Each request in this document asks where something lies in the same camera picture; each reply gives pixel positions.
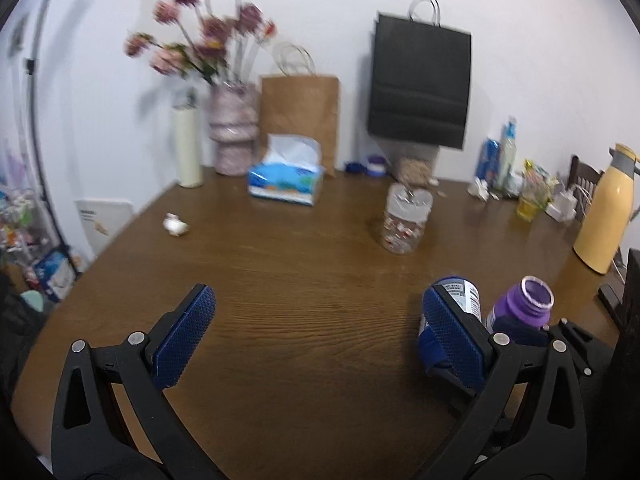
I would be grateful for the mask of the purple pill bottle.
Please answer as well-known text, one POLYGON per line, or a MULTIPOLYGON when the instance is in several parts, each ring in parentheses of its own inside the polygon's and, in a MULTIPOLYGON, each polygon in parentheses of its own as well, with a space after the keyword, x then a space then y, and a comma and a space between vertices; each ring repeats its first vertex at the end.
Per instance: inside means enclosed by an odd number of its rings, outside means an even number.
POLYGON ((554 295, 546 282, 524 276, 494 304, 485 320, 489 333, 504 333, 516 344, 545 347, 548 336, 542 329, 550 320, 554 295))

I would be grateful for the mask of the blue pill bottle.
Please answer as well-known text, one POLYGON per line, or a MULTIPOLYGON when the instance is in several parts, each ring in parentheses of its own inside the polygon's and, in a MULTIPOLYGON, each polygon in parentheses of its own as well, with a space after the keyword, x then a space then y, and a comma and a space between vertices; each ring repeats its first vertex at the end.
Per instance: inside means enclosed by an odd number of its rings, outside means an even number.
POLYGON ((419 356, 428 372, 450 368, 471 388, 473 382, 484 382, 484 358, 458 313, 482 319, 476 286, 460 276, 431 284, 422 297, 419 356))

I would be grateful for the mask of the black smartphone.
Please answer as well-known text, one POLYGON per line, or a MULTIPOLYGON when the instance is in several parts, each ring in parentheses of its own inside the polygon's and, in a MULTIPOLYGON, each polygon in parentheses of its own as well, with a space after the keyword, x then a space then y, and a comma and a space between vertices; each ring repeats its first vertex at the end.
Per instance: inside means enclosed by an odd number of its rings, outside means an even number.
POLYGON ((616 327, 622 330, 625 327, 625 308, 613 287, 609 284, 601 285, 598 288, 598 298, 616 327))

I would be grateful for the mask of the small white paper scrap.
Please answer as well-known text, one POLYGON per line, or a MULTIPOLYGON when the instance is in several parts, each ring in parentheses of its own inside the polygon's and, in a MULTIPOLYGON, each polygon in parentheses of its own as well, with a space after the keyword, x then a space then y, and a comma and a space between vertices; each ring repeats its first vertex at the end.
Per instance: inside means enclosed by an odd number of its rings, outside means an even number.
POLYGON ((176 214, 166 214, 163 220, 163 228, 169 235, 174 237, 180 237, 189 232, 189 226, 176 214))

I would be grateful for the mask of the glass with yellow liquid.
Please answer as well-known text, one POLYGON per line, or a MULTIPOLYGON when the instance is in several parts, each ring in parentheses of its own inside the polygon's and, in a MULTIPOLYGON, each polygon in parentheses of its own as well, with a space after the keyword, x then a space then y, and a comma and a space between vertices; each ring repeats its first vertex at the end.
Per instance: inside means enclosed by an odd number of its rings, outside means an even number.
POLYGON ((536 215, 547 203, 548 185, 546 179, 536 171, 528 172, 523 181, 523 187, 516 214, 526 222, 533 222, 536 215))

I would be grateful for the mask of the clear glass jar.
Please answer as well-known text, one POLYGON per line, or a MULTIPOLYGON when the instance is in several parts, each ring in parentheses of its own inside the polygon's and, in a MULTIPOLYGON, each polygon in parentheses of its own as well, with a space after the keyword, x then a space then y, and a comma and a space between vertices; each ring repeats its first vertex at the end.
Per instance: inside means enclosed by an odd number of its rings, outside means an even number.
POLYGON ((392 184, 382 224, 383 246, 396 255, 414 252, 422 240, 432 206, 433 195, 425 188, 392 184))

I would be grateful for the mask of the clear glass bottle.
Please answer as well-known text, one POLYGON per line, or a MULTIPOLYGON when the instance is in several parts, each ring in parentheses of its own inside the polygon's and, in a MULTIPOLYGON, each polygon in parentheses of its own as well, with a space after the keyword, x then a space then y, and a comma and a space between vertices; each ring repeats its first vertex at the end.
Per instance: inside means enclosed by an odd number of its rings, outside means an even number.
POLYGON ((495 188, 502 190, 509 177, 516 154, 516 119, 510 117, 503 130, 495 188))

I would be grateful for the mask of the small purple white jar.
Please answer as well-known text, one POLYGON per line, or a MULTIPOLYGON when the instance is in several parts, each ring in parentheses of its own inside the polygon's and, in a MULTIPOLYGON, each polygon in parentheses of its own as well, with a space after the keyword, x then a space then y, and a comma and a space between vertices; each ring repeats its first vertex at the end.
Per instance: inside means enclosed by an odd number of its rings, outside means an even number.
POLYGON ((382 178, 387 174, 387 162, 381 155, 371 155, 366 163, 367 175, 370 177, 382 178))

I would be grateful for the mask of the blue tissue box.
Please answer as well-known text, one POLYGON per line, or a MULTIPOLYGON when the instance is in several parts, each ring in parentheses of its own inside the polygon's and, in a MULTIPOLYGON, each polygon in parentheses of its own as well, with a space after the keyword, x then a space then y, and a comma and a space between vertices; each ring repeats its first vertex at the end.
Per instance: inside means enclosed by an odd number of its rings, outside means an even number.
POLYGON ((298 134, 270 134, 267 151, 250 168, 250 196, 314 206, 324 176, 320 143, 298 134))

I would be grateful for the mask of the cream thermos bottle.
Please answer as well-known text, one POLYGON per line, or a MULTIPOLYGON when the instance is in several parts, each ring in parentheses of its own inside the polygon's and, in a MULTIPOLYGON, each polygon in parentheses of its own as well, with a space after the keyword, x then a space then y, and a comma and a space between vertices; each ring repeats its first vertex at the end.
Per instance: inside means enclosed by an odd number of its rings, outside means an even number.
POLYGON ((172 128, 174 128, 178 183, 182 188, 197 188, 203 183, 203 171, 198 103, 193 87, 181 93, 172 108, 172 128))

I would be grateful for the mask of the blue bottle cap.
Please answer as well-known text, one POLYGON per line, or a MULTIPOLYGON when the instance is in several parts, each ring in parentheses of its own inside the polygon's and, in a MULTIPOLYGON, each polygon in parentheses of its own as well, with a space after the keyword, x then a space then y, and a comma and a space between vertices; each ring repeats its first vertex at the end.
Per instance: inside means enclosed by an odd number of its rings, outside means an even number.
POLYGON ((344 171, 346 174, 366 174, 367 167, 361 162, 346 162, 344 171))

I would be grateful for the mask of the pink ceramic vase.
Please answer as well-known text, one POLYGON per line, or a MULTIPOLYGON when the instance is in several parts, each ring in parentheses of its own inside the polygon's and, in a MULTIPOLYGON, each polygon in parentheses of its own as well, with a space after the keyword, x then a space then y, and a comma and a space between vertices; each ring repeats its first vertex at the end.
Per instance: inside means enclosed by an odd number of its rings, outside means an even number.
POLYGON ((208 136, 214 142, 214 168, 243 177, 255 163, 259 136, 259 92, 254 84, 217 84, 207 103, 208 136))

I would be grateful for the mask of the black paper bag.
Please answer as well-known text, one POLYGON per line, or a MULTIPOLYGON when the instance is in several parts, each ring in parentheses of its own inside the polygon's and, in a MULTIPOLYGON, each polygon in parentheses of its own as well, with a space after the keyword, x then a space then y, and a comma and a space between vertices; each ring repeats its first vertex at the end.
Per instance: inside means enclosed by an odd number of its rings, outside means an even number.
POLYGON ((442 26, 438 0, 412 0, 404 18, 378 14, 368 107, 370 135, 460 150, 471 68, 472 36, 442 26))

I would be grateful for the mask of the brown paper bag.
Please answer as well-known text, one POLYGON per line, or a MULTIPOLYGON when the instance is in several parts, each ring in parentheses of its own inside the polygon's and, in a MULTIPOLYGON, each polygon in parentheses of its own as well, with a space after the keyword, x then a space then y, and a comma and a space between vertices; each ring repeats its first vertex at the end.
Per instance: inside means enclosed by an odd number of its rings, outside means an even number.
POLYGON ((260 78, 259 139, 270 134, 298 134, 320 144, 321 165, 335 174, 340 80, 316 71, 311 54, 298 44, 279 44, 274 50, 275 75, 260 78))

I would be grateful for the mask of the dried pink flowers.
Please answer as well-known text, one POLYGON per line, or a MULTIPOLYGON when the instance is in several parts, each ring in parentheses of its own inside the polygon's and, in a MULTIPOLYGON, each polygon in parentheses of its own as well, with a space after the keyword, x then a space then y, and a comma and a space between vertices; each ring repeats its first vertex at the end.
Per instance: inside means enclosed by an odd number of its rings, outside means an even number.
POLYGON ((150 52, 150 66, 164 76, 195 75, 206 84, 244 84, 258 50, 277 36, 274 21, 256 4, 234 0, 231 15, 214 13, 212 0, 158 0, 156 24, 176 26, 182 41, 163 42, 148 32, 132 32, 124 42, 130 58, 150 52))

